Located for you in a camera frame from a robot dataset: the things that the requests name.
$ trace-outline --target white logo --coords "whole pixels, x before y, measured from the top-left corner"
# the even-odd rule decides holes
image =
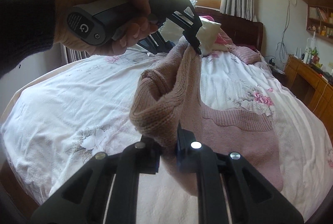
[[[83,32],[84,30],[85,30],[85,32],[88,32],[88,30],[89,30],[89,27],[86,25],[86,24],[82,24],[81,26],[80,26],[80,30]]]

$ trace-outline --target dark sweater sleeve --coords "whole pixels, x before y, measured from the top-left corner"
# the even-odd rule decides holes
[[[0,0],[0,77],[52,48],[55,0]]]

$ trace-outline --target silver rivet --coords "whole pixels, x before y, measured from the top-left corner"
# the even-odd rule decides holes
[[[99,153],[95,154],[95,158],[97,160],[101,160],[101,159],[103,159],[105,157],[106,157],[106,153],[103,153],[103,152],[99,152]]]
[[[230,154],[230,158],[233,160],[238,160],[238,159],[240,159],[240,154],[238,152],[232,152]]]
[[[142,141],[139,141],[136,144],[134,144],[134,147],[137,149],[143,149],[143,148],[145,148],[145,143]]]
[[[202,144],[200,142],[198,142],[198,141],[194,141],[194,142],[191,143],[191,147],[193,149],[200,149],[201,146],[202,146]]]

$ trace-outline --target white floral bedspread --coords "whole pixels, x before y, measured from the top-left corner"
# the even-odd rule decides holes
[[[1,117],[7,159],[25,191],[43,203],[96,152],[121,152],[140,135],[128,119],[139,75],[162,57],[128,50],[92,56],[18,91]],[[228,52],[202,59],[201,97],[209,107],[243,108],[271,118],[279,138],[283,195],[307,220],[333,182],[332,146],[323,124],[271,75]],[[137,223],[197,223],[196,198],[163,165],[142,175]]]

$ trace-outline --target headboard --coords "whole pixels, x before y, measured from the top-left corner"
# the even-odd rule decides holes
[[[263,24],[252,22],[244,18],[222,14],[213,9],[195,8],[199,16],[209,15],[215,22],[221,24],[221,29],[232,39],[235,45],[253,45],[261,50]]]

